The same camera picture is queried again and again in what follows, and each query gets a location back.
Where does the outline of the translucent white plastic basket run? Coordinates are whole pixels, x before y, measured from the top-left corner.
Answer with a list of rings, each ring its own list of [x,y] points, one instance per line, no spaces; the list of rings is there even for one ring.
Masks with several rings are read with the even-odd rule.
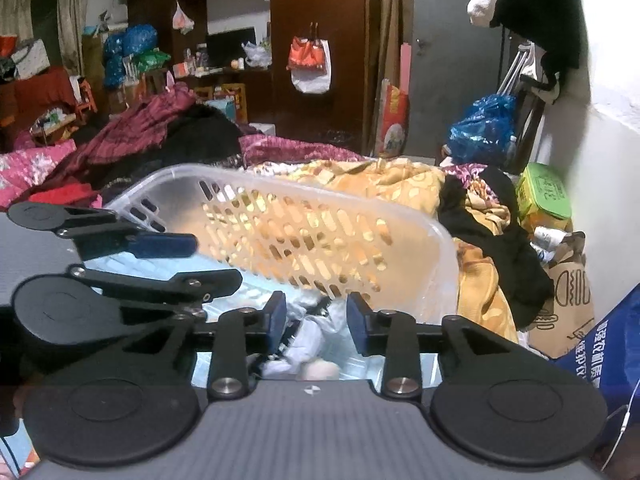
[[[456,246],[423,212],[248,171],[184,164],[107,208],[142,228],[186,233],[198,251],[280,288],[358,292],[374,310],[437,323],[457,310]]]

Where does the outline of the pink floral bedding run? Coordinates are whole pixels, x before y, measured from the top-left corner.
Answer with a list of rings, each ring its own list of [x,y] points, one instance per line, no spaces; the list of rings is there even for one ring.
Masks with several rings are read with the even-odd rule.
[[[29,200],[52,205],[101,208],[102,196],[90,184],[73,182],[37,191],[62,160],[76,151],[73,140],[47,148],[26,148],[1,155],[1,210]]]

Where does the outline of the maroon plaid blanket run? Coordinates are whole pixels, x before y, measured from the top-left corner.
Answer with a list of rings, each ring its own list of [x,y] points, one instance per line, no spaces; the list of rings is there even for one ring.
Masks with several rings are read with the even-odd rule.
[[[241,136],[219,110],[205,105],[186,84],[175,84],[112,119],[32,190],[78,183],[101,191],[167,166],[238,160]]]

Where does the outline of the blue printed shopping bag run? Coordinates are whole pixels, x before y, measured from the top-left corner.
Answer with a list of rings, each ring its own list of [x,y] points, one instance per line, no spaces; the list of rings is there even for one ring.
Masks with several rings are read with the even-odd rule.
[[[628,425],[639,422],[639,295],[636,286],[573,350],[554,360],[604,397],[608,421],[601,443],[617,437],[628,404]]]

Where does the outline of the brown paper burger bag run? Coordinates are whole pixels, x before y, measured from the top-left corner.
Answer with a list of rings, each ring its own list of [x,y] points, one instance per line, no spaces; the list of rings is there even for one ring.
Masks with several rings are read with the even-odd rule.
[[[549,359],[573,350],[594,326],[584,232],[537,226],[530,242],[552,281],[553,295],[528,330],[528,344]]]

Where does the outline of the black garment on bed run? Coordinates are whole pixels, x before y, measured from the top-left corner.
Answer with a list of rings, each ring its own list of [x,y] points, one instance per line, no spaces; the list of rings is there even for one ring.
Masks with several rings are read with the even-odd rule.
[[[518,202],[511,179],[495,167],[480,180],[496,199],[484,208],[472,204],[471,190],[448,174],[439,192],[437,217],[449,234],[480,248],[496,266],[515,327],[525,330],[553,297],[553,282],[542,268],[528,234],[518,222]]]

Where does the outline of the red cloth covered furniture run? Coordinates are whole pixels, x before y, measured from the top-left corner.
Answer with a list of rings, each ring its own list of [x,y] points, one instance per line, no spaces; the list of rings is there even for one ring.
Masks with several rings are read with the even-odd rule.
[[[1,129],[8,136],[16,136],[55,107],[66,113],[76,108],[70,76],[63,67],[50,67],[32,78],[2,84]]]

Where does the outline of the blue bags pile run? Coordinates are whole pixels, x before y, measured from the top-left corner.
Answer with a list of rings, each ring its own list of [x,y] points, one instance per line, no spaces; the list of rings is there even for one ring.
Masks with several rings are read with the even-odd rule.
[[[157,45],[157,30],[150,24],[128,27],[111,34],[103,45],[103,85],[116,89],[127,79],[127,73],[141,75],[163,68],[171,56]]]

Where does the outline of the green lidded box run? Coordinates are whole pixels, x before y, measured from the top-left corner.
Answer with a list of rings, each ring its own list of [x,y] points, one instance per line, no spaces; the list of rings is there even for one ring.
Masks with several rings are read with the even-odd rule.
[[[572,206],[561,178],[540,162],[530,162],[515,188],[521,226],[533,233],[538,226],[566,231]]]

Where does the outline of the small hanging pink bag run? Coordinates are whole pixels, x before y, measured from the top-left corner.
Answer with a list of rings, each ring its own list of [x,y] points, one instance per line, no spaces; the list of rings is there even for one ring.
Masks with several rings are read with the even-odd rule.
[[[172,16],[171,26],[173,30],[180,32],[181,35],[187,35],[194,29],[194,21],[183,12],[179,1],[176,1],[176,10]]]

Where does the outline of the beige window curtains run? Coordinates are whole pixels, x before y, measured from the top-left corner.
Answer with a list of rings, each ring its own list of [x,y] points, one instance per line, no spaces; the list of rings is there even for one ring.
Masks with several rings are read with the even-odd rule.
[[[84,72],[82,33],[89,0],[1,0],[1,35],[19,47],[40,41],[52,66]]]

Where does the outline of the blue plastic bag by door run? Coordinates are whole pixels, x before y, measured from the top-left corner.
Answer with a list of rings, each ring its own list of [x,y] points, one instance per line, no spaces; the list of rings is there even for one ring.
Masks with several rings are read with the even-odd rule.
[[[446,147],[456,164],[502,166],[515,129],[516,99],[490,94],[473,102],[449,128]]]

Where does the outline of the hanging red white bag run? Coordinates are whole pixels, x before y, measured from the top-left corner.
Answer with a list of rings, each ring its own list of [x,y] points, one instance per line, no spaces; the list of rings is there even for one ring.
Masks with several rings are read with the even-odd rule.
[[[286,68],[294,89],[299,93],[321,96],[331,89],[330,46],[319,37],[317,22],[310,23],[306,37],[292,39]]]

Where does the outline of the red festive gift bag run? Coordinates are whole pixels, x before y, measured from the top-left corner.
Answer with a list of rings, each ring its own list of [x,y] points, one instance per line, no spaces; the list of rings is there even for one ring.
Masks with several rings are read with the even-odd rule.
[[[402,153],[407,140],[408,110],[408,94],[384,79],[376,122],[376,157],[394,158]]]

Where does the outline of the dark red wooden wardrobe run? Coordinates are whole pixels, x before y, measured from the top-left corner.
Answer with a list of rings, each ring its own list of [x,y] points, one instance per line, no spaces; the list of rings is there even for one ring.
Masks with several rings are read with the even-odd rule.
[[[149,24],[175,64],[214,36],[214,16],[263,4],[271,64],[241,75],[252,122],[273,122],[278,136],[362,149],[366,108],[366,0],[128,0],[130,24]]]

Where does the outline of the grey door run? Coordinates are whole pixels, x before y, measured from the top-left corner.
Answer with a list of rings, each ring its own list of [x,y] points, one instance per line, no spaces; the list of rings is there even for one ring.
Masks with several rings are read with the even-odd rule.
[[[436,158],[449,128],[497,88],[501,32],[473,25],[469,0],[414,0],[406,153]]]

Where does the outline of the hanging white black jacket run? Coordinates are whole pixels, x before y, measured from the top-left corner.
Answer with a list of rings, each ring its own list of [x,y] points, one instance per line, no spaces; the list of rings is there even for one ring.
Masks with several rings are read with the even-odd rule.
[[[521,77],[539,99],[554,103],[569,70],[580,62],[580,0],[470,0],[470,22],[509,29],[533,45]]]

